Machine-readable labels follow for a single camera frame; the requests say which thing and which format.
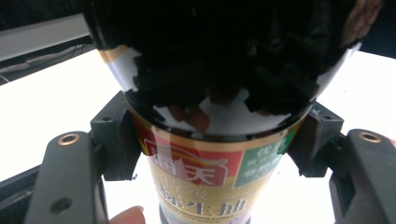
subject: white table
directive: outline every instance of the white table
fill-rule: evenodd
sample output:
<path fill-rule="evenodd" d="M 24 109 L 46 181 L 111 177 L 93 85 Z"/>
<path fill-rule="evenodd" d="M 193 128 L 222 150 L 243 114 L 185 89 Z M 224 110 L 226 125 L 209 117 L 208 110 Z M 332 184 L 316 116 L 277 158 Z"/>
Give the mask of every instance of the white table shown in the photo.
<path fill-rule="evenodd" d="M 343 133 L 363 128 L 396 139 L 395 81 L 395 60 L 357 52 L 318 101 L 346 121 Z M 96 51 L 1 86 L 0 180 L 40 164 L 53 137 L 88 132 L 90 120 L 119 89 Z M 106 183 L 110 217 L 140 204 L 148 224 L 160 223 L 144 159 L 136 180 Z M 333 223 L 328 180 L 329 175 L 299 177 L 286 156 L 256 204 L 252 223 Z"/>

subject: finger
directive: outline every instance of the finger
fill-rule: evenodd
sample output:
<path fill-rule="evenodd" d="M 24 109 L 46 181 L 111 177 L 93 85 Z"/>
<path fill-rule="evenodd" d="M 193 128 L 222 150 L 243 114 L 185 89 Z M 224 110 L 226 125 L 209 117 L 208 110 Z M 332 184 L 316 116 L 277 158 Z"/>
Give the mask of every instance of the finger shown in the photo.
<path fill-rule="evenodd" d="M 110 219 L 110 224 L 146 224 L 142 206 L 129 208 Z"/>

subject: bottle label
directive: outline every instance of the bottle label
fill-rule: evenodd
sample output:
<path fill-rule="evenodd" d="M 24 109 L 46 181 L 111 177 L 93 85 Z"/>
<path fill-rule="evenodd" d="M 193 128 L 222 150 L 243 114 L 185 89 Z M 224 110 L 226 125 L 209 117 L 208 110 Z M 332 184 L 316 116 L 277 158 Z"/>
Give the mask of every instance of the bottle label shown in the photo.
<path fill-rule="evenodd" d="M 181 137 L 136 114 L 133 118 L 169 224 L 248 222 L 255 199 L 301 123 L 230 143 Z"/>

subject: green label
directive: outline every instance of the green label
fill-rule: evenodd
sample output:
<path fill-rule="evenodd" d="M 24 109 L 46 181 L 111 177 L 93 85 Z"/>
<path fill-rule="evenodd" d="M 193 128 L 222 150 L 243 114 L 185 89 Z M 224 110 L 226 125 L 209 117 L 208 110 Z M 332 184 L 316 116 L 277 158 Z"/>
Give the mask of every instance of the green label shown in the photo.
<path fill-rule="evenodd" d="M 286 153 L 294 134 L 295 131 L 292 131 L 273 144 L 247 150 L 236 178 L 235 187 L 244 186 L 273 171 L 282 155 Z"/>

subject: gold stripe on label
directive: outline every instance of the gold stripe on label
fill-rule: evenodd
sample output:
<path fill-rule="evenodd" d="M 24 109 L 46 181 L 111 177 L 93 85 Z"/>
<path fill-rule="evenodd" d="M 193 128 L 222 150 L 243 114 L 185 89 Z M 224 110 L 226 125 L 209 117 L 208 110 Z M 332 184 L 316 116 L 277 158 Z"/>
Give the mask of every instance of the gold stripe on label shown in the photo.
<path fill-rule="evenodd" d="M 123 52 L 125 52 L 127 49 L 128 47 L 126 47 L 126 45 L 119 45 L 114 49 L 98 50 L 98 51 L 105 63 L 112 63 L 117 58 L 119 58 L 120 55 Z"/>

